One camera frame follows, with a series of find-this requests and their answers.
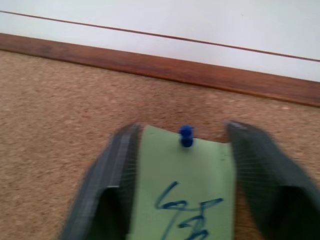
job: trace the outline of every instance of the green sticky note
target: green sticky note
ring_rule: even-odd
[[[235,175],[228,143],[145,127],[128,239],[233,239]]]

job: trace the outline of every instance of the wooden border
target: wooden border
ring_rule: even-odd
[[[0,50],[320,107],[320,82],[0,33]]]

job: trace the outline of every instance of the push pin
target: push pin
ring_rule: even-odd
[[[183,125],[180,130],[180,143],[183,147],[189,148],[194,143],[194,129],[192,126]]]

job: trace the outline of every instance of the white surface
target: white surface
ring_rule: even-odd
[[[318,62],[0,13],[0,32],[320,82]]]
[[[0,10],[320,59],[319,0],[0,0]]]

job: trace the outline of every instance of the cork board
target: cork board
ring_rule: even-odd
[[[0,51],[0,239],[56,239],[82,177],[118,128],[141,122],[226,141],[257,125],[320,184],[320,109]],[[259,240],[240,189],[236,240]]]

